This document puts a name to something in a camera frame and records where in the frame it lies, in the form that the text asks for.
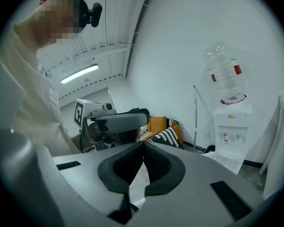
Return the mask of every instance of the metal pole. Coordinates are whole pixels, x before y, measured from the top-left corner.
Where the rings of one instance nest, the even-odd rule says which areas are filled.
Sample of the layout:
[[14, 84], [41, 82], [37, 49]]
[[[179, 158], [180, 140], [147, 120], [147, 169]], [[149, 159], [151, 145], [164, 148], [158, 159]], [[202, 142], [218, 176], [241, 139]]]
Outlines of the metal pole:
[[194, 139], [194, 149], [193, 152], [195, 151], [195, 141], [197, 139], [197, 92], [196, 92], [196, 87], [194, 85], [195, 89], [195, 139]]

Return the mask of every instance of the person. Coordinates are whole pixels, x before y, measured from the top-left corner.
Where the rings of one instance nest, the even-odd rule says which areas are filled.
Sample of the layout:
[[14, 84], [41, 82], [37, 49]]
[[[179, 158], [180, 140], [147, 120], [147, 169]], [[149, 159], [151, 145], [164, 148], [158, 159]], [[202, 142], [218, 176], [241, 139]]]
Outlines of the person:
[[1, 64], [26, 93], [12, 128], [33, 144], [47, 146], [53, 157], [80, 153], [80, 136], [68, 136], [56, 86], [36, 54], [79, 33], [87, 23], [86, 13], [84, 0], [39, 0], [27, 18], [7, 25], [0, 40]]

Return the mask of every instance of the white shirt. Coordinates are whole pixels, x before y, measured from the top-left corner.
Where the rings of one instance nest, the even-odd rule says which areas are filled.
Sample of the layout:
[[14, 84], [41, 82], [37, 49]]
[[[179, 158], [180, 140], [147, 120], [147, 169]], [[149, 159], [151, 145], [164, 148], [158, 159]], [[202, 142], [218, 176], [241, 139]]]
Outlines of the white shirt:
[[53, 157], [79, 153], [63, 125], [56, 86], [19, 39], [13, 24], [1, 38], [0, 60], [26, 93], [13, 130], [33, 144], [47, 146]]

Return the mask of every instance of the black slot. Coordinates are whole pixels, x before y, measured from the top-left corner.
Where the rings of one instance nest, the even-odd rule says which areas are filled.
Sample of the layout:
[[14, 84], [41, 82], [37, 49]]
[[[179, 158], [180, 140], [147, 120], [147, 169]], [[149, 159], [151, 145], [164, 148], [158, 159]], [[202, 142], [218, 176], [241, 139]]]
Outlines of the black slot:
[[68, 162], [68, 163], [58, 164], [56, 166], [57, 166], [58, 170], [61, 171], [61, 170], [67, 169], [67, 168], [72, 168], [74, 166], [80, 166], [80, 165], [81, 165], [80, 162], [72, 161], [72, 162]]
[[235, 221], [251, 212], [243, 200], [223, 181], [210, 184]]

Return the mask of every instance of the gray floor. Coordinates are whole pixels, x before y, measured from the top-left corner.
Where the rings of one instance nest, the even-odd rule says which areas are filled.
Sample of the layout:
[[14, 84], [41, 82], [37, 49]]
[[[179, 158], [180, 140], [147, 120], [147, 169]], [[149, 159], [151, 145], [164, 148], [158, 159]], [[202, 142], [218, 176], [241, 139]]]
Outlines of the gray floor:
[[[186, 145], [183, 146], [184, 150], [193, 151], [191, 147]], [[195, 149], [195, 153], [202, 154], [203, 152]], [[259, 168], [243, 165], [238, 173], [238, 176], [253, 184], [254, 187], [262, 194], [265, 186], [266, 175], [260, 175], [259, 170]], [[138, 208], [143, 205], [144, 190], [145, 187], [149, 184], [150, 180], [148, 177], [147, 169], [145, 164], [143, 163], [137, 176], [129, 187], [130, 202], [135, 204]]]

